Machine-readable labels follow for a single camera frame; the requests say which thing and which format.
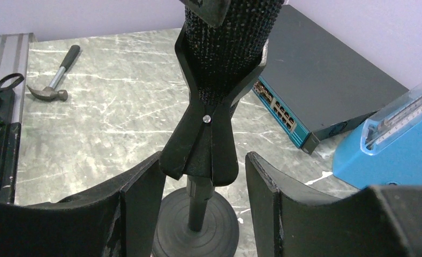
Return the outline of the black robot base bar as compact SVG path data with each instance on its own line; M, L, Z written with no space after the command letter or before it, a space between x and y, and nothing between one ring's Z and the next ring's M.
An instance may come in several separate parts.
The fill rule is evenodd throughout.
M13 204L19 157L21 123L13 122L15 92L25 77L21 73L0 80L0 202Z

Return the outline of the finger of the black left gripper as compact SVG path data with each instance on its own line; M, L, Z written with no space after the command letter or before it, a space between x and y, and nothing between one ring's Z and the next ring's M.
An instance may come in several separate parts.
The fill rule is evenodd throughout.
M223 24L231 0L180 0L187 8L211 27Z

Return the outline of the clear plastic metronome cover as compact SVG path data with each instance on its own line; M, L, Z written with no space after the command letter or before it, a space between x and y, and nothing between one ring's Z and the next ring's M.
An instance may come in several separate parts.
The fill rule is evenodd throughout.
M422 82L369 117L363 124L360 149L375 155L422 122Z

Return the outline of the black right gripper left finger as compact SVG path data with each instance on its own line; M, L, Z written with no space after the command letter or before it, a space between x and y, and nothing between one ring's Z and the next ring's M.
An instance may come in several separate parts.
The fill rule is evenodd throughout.
M56 203L0 202L0 256L150 256L165 183L159 157Z

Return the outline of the blue metronome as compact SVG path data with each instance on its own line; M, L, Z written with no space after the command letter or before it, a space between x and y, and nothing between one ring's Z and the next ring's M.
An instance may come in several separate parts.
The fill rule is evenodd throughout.
M365 128L359 125L335 150L332 171L362 189L368 185L422 185L422 121L385 148L366 151Z

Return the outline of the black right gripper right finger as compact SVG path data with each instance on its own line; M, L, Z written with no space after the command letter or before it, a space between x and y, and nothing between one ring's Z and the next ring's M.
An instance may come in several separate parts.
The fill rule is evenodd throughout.
M369 186L340 199L245 157L258 256L422 256L422 186Z

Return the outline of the black microphone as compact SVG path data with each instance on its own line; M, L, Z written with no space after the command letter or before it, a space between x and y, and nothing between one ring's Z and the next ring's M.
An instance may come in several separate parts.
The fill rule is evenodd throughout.
M283 1L231 1L221 26L185 8L187 51L200 98L218 104L258 64Z

